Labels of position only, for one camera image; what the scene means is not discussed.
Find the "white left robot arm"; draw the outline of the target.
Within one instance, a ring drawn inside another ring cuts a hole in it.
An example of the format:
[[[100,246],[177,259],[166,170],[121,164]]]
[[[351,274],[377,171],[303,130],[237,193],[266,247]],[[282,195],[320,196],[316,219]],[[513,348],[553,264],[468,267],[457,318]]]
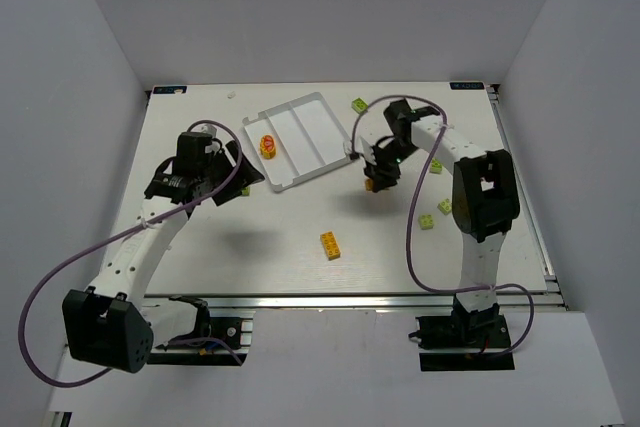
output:
[[[197,206],[207,200],[221,206],[263,179],[237,140],[181,133],[175,155],[156,168],[144,191],[138,232],[125,235],[109,265],[84,290],[72,290],[63,300],[72,358],[136,373],[157,347],[210,342],[213,327],[204,300],[174,295],[146,302],[145,295]]]

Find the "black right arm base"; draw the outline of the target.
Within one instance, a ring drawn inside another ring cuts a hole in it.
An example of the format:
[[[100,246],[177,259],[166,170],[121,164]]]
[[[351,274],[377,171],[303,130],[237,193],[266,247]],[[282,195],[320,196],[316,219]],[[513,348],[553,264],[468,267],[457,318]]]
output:
[[[417,328],[408,339],[419,349],[422,372],[499,372],[513,371],[515,362],[506,319],[464,340],[455,329],[450,316],[421,316]]]

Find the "yellow 2x4 lego brick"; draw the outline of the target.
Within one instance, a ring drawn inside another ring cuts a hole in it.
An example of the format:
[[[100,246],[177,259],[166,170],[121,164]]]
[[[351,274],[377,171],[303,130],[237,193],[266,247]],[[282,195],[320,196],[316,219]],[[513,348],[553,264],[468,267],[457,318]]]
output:
[[[322,233],[320,235],[320,242],[329,261],[333,261],[341,257],[340,247],[332,231]]]

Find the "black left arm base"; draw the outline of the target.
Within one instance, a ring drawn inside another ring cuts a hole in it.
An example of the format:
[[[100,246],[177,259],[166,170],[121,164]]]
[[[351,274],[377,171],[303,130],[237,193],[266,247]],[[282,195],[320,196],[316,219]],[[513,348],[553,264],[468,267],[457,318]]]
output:
[[[205,300],[186,296],[147,299],[142,314],[154,335],[149,365],[240,367],[247,358],[248,315],[212,310]]]

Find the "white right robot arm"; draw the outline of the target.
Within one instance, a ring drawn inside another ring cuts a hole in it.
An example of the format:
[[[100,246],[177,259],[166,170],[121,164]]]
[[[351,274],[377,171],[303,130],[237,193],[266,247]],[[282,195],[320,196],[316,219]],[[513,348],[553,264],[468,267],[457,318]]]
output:
[[[411,96],[387,95],[383,112],[391,134],[373,145],[360,138],[364,175],[371,190],[395,186],[400,165],[418,150],[428,163],[438,160],[452,175],[451,214],[462,234],[463,254],[453,311],[476,324],[497,315],[496,281],[499,257],[507,233],[520,214],[520,201],[512,156],[504,149],[484,149],[448,123],[434,102],[413,108]]]

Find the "yellow round butterfly lego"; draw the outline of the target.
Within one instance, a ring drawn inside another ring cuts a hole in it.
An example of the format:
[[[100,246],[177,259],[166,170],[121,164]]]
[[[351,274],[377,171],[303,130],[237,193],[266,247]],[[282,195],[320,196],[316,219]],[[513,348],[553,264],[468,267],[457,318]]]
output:
[[[265,159],[272,159],[277,155],[277,145],[272,135],[264,135],[260,139],[259,152]]]

